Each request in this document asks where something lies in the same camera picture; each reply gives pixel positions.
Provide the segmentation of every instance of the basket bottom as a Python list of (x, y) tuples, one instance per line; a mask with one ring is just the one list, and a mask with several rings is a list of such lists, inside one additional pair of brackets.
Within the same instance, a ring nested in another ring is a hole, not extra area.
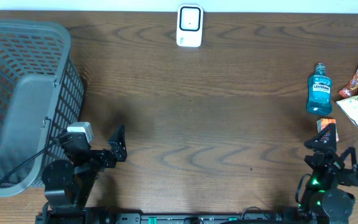
[[(54, 89), (53, 75), (26, 75), (17, 83), (0, 134), (0, 179), (37, 153)], [(12, 174), (17, 184), (27, 177), (34, 162)]]

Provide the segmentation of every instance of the white rectangular device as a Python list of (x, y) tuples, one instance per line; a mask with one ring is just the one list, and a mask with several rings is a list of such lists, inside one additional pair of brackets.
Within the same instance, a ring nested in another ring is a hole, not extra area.
[(199, 47), (203, 36), (204, 10), (197, 5), (182, 5), (178, 10), (177, 44)]
[(94, 138), (91, 123), (89, 122), (74, 122), (69, 125), (69, 127), (67, 127), (67, 132), (85, 133), (86, 140), (88, 143), (90, 143)]

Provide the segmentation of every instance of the white wall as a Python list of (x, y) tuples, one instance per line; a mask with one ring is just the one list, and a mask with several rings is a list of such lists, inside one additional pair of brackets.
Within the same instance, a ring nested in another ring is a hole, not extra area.
[(206, 12), (358, 13), (358, 0), (0, 0), (0, 10), (174, 12), (184, 3)]

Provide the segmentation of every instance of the tabletop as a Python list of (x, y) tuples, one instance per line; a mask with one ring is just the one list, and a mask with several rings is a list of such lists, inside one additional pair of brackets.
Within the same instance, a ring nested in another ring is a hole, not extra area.
[[(333, 80), (338, 153), (358, 129), (336, 106), (358, 66), (358, 15), (205, 13), (199, 48), (176, 44), (176, 13), (0, 11), (53, 21), (72, 38), (86, 85), (82, 121), (93, 149), (126, 125), (128, 158), (104, 171), (87, 206), (144, 213), (234, 213), (297, 206), (311, 169), (303, 143), (319, 116), (306, 110), (308, 78), (322, 62)], [(358, 188), (351, 223), (358, 223)], [(43, 189), (0, 198), (0, 223), (34, 223)]]

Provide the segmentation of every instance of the listerine bottle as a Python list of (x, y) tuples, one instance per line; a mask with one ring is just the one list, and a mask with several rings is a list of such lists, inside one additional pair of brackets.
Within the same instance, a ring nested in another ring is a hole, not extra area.
[(314, 114), (328, 115), (333, 110), (331, 105), (331, 87), (333, 83), (326, 76), (326, 67), (317, 64), (314, 75), (309, 78), (308, 111)]

